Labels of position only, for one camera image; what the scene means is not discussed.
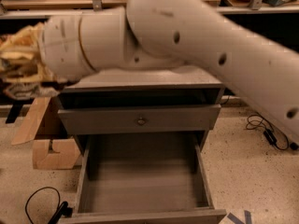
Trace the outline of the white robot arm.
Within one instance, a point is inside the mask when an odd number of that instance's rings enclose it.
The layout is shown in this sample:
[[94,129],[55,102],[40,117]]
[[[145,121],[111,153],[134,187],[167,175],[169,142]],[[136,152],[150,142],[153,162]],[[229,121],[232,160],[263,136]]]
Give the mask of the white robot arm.
[[1,46],[5,94],[54,96],[107,69],[190,63],[220,80],[292,140],[299,137],[296,51],[226,19],[202,0],[128,0],[91,14],[53,16]]

